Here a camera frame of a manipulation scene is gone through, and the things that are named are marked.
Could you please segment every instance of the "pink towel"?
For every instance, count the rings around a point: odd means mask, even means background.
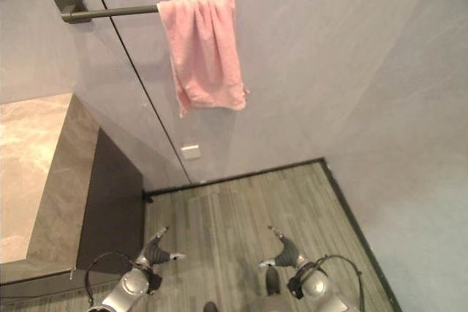
[[[246,105],[235,47],[234,0],[171,0],[157,4],[170,46],[180,116],[193,107]]]

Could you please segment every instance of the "gray floor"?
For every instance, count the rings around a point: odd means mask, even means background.
[[[147,207],[146,237],[169,225],[161,242],[168,251],[184,252],[186,260],[156,270],[161,289],[142,299],[135,311],[201,311],[207,300],[220,311],[261,311],[265,271],[257,263],[278,254],[281,243],[269,224],[293,239],[311,259],[342,254],[363,272],[367,311],[392,311],[320,164],[232,180],[164,194]],[[358,304],[354,272],[340,261],[325,264],[348,299]],[[293,275],[280,269],[282,286]],[[306,298],[293,300],[283,289],[291,311],[313,311]],[[106,288],[99,289],[99,302]],[[83,292],[9,305],[5,311],[86,311]]]

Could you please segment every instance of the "cable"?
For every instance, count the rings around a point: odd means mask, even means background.
[[[94,259],[94,261],[88,266],[88,268],[86,268],[86,272],[85,272],[85,289],[86,289],[86,294],[88,295],[89,307],[93,307],[93,305],[94,305],[93,290],[92,290],[92,288],[91,288],[91,284],[89,283],[89,272],[90,272],[91,268],[92,268],[100,259],[103,259],[104,257],[110,256],[110,255],[119,255],[119,256],[122,256],[123,258],[127,259],[128,263],[130,263],[131,265],[134,264],[134,262],[130,259],[130,257],[128,257],[126,254],[123,254],[123,253],[118,252],[118,251],[109,251],[109,252],[105,252],[105,253],[99,255],[98,257],[96,257],[96,258]]]
[[[347,257],[344,257],[342,255],[325,255],[324,257],[319,258],[315,262],[315,266],[311,269],[310,273],[308,273],[302,281],[305,281],[312,274],[314,274],[317,270],[319,270],[320,266],[323,265],[325,262],[327,262],[329,259],[343,259],[344,261],[352,265],[352,268],[354,268],[354,271],[356,272],[356,275],[358,277],[358,283],[359,283],[359,311],[365,312],[364,289],[363,289],[363,282],[361,278],[362,272],[358,269],[358,266],[356,266],[356,264],[350,259],[348,259]]]

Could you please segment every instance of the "robotic hand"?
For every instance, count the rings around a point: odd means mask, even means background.
[[[153,266],[183,259],[183,254],[169,254],[159,248],[159,241],[169,227],[161,228],[146,244],[132,269],[125,273],[113,291],[101,305],[91,307],[88,312],[127,312],[144,294],[153,294],[161,285],[162,278],[153,273]]]
[[[339,257],[351,263],[359,277],[361,273],[357,271],[350,260],[339,255],[330,255],[313,262],[298,250],[291,239],[285,237],[273,226],[268,226],[268,228],[281,240],[284,247],[283,251],[275,258],[261,261],[259,267],[294,267],[297,271],[287,284],[287,288],[298,299],[301,299],[304,294],[312,298],[317,304],[317,312],[359,312],[346,301],[339,293],[337,286],[328,278],[326,272],[320,268],[320,265],[328,259]]]

